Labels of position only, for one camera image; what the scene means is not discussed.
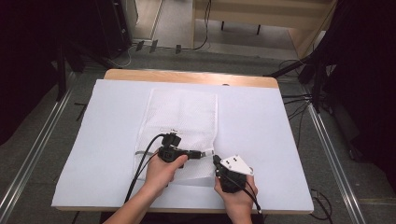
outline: gray floor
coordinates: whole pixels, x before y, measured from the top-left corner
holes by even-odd
[[[165,1],[165,7],[169,2],[178,4],[187,4],[189,1]],[[160,21],[156,36],[159,38],[159,44],[174,45],[169,39],[172,36],[163,36],[166,26]],[[149,48],[143,48],[135,52],[130,50],[131,63],[128,69],[163,69],[163,70],[180,70],[180,71],[204,71],[242,74],[248,76],[268,75],[278,69],[282,60],[295,59],[292,56],[290,41],[288,36],[283,33],[281,38],[279,33],[274,32],[274,39],[280,39],[285,44],[277,43],[265,46],[263,49],[271,49],[263,55],[257,55],[252,48],[238,48],[235,44],[240,39],[238,34],[230,37],[236,51],[224,50],[224,48],[215,48],[211,44],[210,49],[203,51],[183,51],[176,55],[171,49],[157,49],[154,53],[149,53]],[[121,55],[115,62],[123,64],[129,62],[127,53]],[[80,121],[76,121],[81,106],[74,103],[88,103],[91,97],[92,88],[97,78],[102,78],[105,69],[100,65],[88,62],[88,67],[83,74],[78,75],[78,81],[72,91],[67,106],[61,115],[50,139],[44,148],[43,154],[34,169],[20,199],[18,200],[8,223],[71,223],[75,215],[74,212],[61,212],[50,207],[52,196],[55,190],[57,178],[59,177],[68,154],[72,149]],[[290,77],[280,77],[278,79],[282,94],[300,94],[303,92],[302,86],[297,82],[295,73],[289,74]],[[20,169],[27,153],[37,137],[39,130],[44,125],[56,98],[56,87],[51,90],[36,107],[36,109],[26,118],[21,127],[15,132],[12,138],[0,146],[0,190],[5,192],[9,183]],[[286,105],[285,108],[290,114],[299,104]],[[322,111],[320,114],[328,133],[332,139],[337,156],[340,159],[349,183],[352,185],[357,198],[361,201],[361,209],[367,223],[394,223],[396,219],[396,203],[394,202],[395,193],[392,191],[384,174],[371,163],[356,163],[352,161],[347,153],[347,143],[341,135],[337,124],[332,116]],[[352,223],[343,197],[334,175],[324,153],[322,144],[318,139],[317,130],[313,124],[309,113],[304,113],[302,128],[299,131],[300,116],[290,122],[295,139],[298,139],[298,132],[301,133],[299,153],[304,167],[306,179],[310,188],[319,190],[326,195],[333,208],[333,223]],[[315,214],[323,217],[319,206],[315,204]],[[99,213],[82,212],[78,217],[77,223],[98,223]],[[266,223],[326,223],[319,221],[311,216],[269,216]]]

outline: white sheet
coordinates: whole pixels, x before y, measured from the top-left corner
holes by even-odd
[[[217,94],[215,150],[222,158],[238,154],[253,167],[262,209],[313,211],[279,89],[116,80],[97,80],[52,206],[87,210],[122,206],[134,175],[131,148],[152,88]],[[223,203],[213,187],[170,185],[152,207],[221,209]]]

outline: white paper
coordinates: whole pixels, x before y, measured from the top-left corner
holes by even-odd
[[[137,171],[143,154],[152,139],[158,134],[177,132],[181,138],[178,148],[196,151],[214,151],[213,143],[218,130],[218,97],[202,91],[179,89],[152,89],[137,139],[134,171]],[[154,141],[148,152],[154,153],[162,138]],[[189,160],[178,169],[175,181],[213,176],[215,167],[212,157]],[[139,179],[146,178],[147,167]]]
[[[254,169],[262,210],[313,211],[279,89],[115,80],[97,80],[52,206],[82,211],[123,205],[134,176],[136,136],[153,88],[217,94],[215,150],[222,158],[238,154]],[[224,208],[213,186],[182,185],[169,185],[151,207]]]

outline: wire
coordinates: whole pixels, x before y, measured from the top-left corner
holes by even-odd
[[[232,182],[233,184],[235,184],[238,188],[240,188],[241,190],[243,190],[246,194],[247,194],[247,196],[249,196],[250,198],[251,198],[251,200],[256,204],[256,209],[257,209],[257,212],[259,213],[259,214],[261,214],[262,213],[262,208],[259,206],[259,203],[257,202],[257,200],[256,200],[256,194],[254,193],[254,191],[253,191],[253,195],[246,189],[246,188],[243,188],[242,186],[240,186],[238,183],[236,183],[234,180],[232,180],[230,177],[228,177],[227,175],[221,175],[221,177],[224,177],[224,178],[226,178],[226,179],[228,179],[230,182]]]
[[[148,154],[149,149],[151,148],[151,145],[154,143],[155,140],[157,140],[157,138],[164,137],[164,136],[165,136],[165,134],[160,133],[157,136],[155,136],[151,140],[151,142],[148,144],[148,147],[146,148],[146,151],[145,151],[145,153],[142,156],[142,160],[140,160],[139,166],[137,167],[137,170],[136,170],[136,173],[134,175],[134,179],[132,180],[131,186],[128,189],[128,193],[126,194],[125,203],[128,202],[129,197],[131,197],[132,190],[134,189],[134,185],[136,184],[137,178],[139,177],[138,174],[140,174],[140,168],[142,167],[143,161],[146,158],[146,155]]]
[[[113,62],[113,61],[111,61],[111,60],[109,60],[109,59],[108,59],[108,61],[111,62],[111,63],[113,63],[113,64],[115,64],[115,65],[118,66],[118,67],[126,67],[126,66],[128,66],[128,65],[131,64],[131,62],[132,62],[132,56],[131,56],[130,50],[131,50],[132,48],[136,47],[136,46],[137,46],[137,45],[132,45],[130,48],[128,48],[127,52],[128,52],[129,62],[128,62],[127,64],[125,64],[125,65],[120,65],[120,64],[117,64],[117,63],[115,63],[115,62]]]
[[[302,95],[282,95],[282,98],[299,98],[299,97],[309,97],[312,94],[302,94]]]
[[[308,103],[308,104],[306,105],[306,107],[304,108],[303,112],[301,113],[300,124],[299,124],[299,127],[298,127],[297,149],[300,147],[301,126],[302,126],[302,124],[303,124],[304,112],[305,112],[305,110],[308,108],[308,106],[309,106],[310,104],[311,104],[311,103]]]
[[[299,107],[297,107],[296,110],[294,110],[293,113],[291,113],[290,115],[288,115],[289,120],[294,118],[294,115],[297,113],[297,111],[299,111],[301,108],[303,108],[303,106],[305,106],[306,103],[302,103]]]
[[[305,63],[301,62],[300,60],[297,60],[297,59],[288,59],[288,60],[285,60],[285,61],[281,62],[281,63],[277,66],[278,71],[281,70],[282,64],[283,64],[283,63],[287,63],[287,62],[300,62],[301,65],[305,65]],[[294,69],[294,72],[297,73],[298,76],[300,75],[300,73],[297,71],[297,68]]]
[[[326,215],[326,217],[317,217],[317,216],[315,216],[313,214],[310,214],[310,216],[314,217],[314,218],[316,218],[318,220],[322,220],[322,221],[329,220],[329,222],[332,224],[332,204],[330,203],[329,199],[326,196],[324,196],[324,194],[320,193],[319,191],[317,191],[315,189],[311,189],[311,190],[317,192],[319,196],[323,197],[326,200],[327,204],[329,205],[330,212],[327,211],[327,209],[325,208],[323,203],[320,201],[319,197],[313,197],[315,199],[315,201],[317,201],[317,203],[319,204],[321,209],[323,210],[323,212]]]
[[[311,99],[299,99],[299,100],[292,100],[292,101],[288,101],[286,103],[284,103],[283,105],[288,105],[288,104],[292,104],[292,103],[296,103],[296,102],[300,102],[300,101],[310,101]]]
[[[76,223],[76,221],[77,221],[77,218],[78,218],[78,215],[79,215],[79,211],[78,211],[78,212],[76,212],[75,216],[73,217],[72,224],[75,224],[75,223]]]
[[[264,224],[264,220],[265,220],[266,216],[263,215],[262,208],[259,206],[259,202],[257,202],[256,193],[254,192],[253,187],[251,187],[251,185],[248,182],[246,182],[247,185],[249,186],[249,188],[251,189],[252,193],[250,193],[246,188],[240,186],[238,183],[236,183],[234,180],[232,180],[227,175],[221,174],[220,176],[223,177],[223,178],[225,177],[226,179],[228,179],[230,182],[232,182],[238,188],[240,188],[242,191],[244,191],[247,194],[247,196],[250,197],[250,199],[256,204],[256,210],[257,210],[257,213],[260,215],[261,223]]]
[[[207,5],[206,5],[205,16],[204,16],[205,32],[206,32],[205,41],[202,43],[201,46],[199,46],[197,48],[194,48],[194,49],[180,49],[180,50],[198,50],[198,49],[201,49],[206,44],[207,39],[209,37],[209,35],[208,35],[208,24],[209,24],[209,16],[210,16],[210,9],[211,8],[212,8],[212,0],[209,0],[207,2]],[[176,48],[170,48],[170,47],[156,47],[156,48],[157,49],[176,49]]]
[[[298,116],[298,115],[301,114],[301,113],[303,113],[303,110],[302,110],[302,111],[299,111],[298,113],[293,113],[293,114],[289,115],[289,120],[294,119],[296,116]]]
[[[137,174],[137,176],[140,176],[142,174],[142,172],[145,170],[146,166],[148,165],[149,161],[155,156],[157,155],[158,152],[152,154],[152,156],[150,156],[150,158],[148,159],[148,161],[146,161],[145,165],[143,166],[142,170],[139,172],[139,174]]]

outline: wooden table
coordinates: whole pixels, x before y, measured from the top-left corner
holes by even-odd
[[[213,92],[218,96],[215,151],[223,158],[238,154],[255,169],[255,182],[260,190],[257,197],[266,214],[313,211],[274,78],[111,69],[105,79],[96,82],[52,206],[64,211],[115,211],[122,206],[133,176],[131,148],[136,144],[150,90],[170,88]],[[136,183],[132,195],[142,184],[143,181]],[[213,186],[175,184],[165,189],[149,211],[225,212]]]
[[[195,20],[205,18],[208,0],[193,0],[192,44]],[[289,28],[301,59],[321,31],[327,30],[337,0],[212,0],[209,19]]]
[[[152,82],[196,83],[246,87],[279,88],[276,79],[272,77],[247,77],[238,75],[222,75],[214,73],[186,73],[158,70],[119,70],[110,69],[105,79],[132,80]]]

